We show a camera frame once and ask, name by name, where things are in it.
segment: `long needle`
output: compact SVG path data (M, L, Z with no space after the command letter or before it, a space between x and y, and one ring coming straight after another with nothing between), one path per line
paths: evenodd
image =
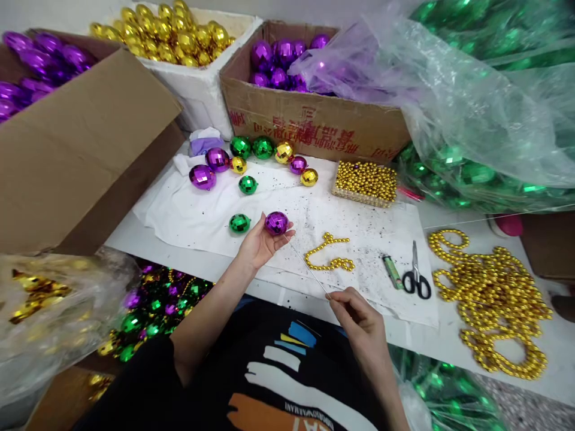
M331 296L329 295L328 291L325 290L325 287L323 286L323 284L321 284L321 283L319 282L319 280L317 279L317 277L315 276L315 274L314 274L314 273L312 272L312 270L307 266L307 263L306 263L305 260L302 259L302 257L299 255L298 251L295 249L295 247L293 246L293 244L292 244L291 242L289 242L289 239L286 237L286 235L283 235L283 237L284 237L285 239L287 239L287 243L292 246L292 248L293 248L295 254L298 255L299 259L304 263L304 265L305 265L305 267L307 268L307 270L311 273L311 275L313 276L313 278L316 279L317 283L322 287L323 291L324 291L325 294L328 296L329 300L331 300Z

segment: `human hand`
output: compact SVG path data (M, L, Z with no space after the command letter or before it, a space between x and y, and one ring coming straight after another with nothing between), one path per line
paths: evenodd
M285 236L271 236L270 233L264 229L264 222L265 214L262 213L259 221L241 243L240 250L236 258L254 272L257 272L258 269L264 266L266 262L272 258L275 252L286 245L295 235L295 230L289 230L286 232ZM292 227L293 223L290 221L287 228L291 229Z
M332 297L329 305L346 331L353 354L366 376L372 383L393 376L382 315L353 287L329 295Z

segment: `white table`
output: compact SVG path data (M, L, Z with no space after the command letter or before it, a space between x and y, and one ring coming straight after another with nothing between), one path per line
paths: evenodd
M472 211L450 213L426 202L418 204L418 207L422 226L428 228L427 233L439 229L435 226L450 226L485 217L483 214ZM531 270L520 239L497 237L484 220L454 227L463 230L470 237L471 245L466 251L486 254L490 253L494 246L501 245L507 247L512 255ZM154 236L152 229L144 227L132 212L118 225L108 238L106 245L214 282L219 279L231 262L231 259L226 256L178 248L162 242ZM449 268L447 263L436 258L431 251L429 258L432 269ZM565 293L564 286L550 281L537 279L537 286L548 304L550 304L549 292ZM249 285L247 292L257 298L337 324L327 301L308 297L257 279ZM438 329L386 317L388 342L575 406L573 386L575 382L575 324L558 315L555 315L553 320L541 322L543 336L541 339L536 339L535 343L547 354L549 365L540 380L527 381L510 377L503 372L490 374L475 363L471 350L459 338L459 330L464 325L456 312L455 303L439 301L439 316L440 327ZM523 357L522 349L513 341L500 341L499 343L501 343L500 352L510 360L516 361Z

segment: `white foam box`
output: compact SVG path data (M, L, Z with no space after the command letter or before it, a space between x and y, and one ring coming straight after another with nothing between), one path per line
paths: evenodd
M145 4L154 15L158 14L158 5L149 2L134 2L127 6L135 9L137 4ZM190 7L199 24L211 20L220 23L235 42L211 64L202 68L189 68L166 62L157 62L142 57L138 59L164 84L179 100L183 111L177 119L178 125L189 132L213 127L220 131L222 138L230 140L234 136L229 121L228 109L220 89L220 70L234 53L252 36L262 24L262 19L253 15L243 15L222 11L197 9ZM108 16L102 24L111 25L119 19L120 10L114 16Z

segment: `lighter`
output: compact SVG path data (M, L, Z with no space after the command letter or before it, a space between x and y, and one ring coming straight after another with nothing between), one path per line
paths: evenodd
M391 278L396 289L403 289L403 283L401 282L400 275L397 273L397 269L395 269L395 264L391 256L388 254L383 255L383 264L385 268L388 270L388 274Z

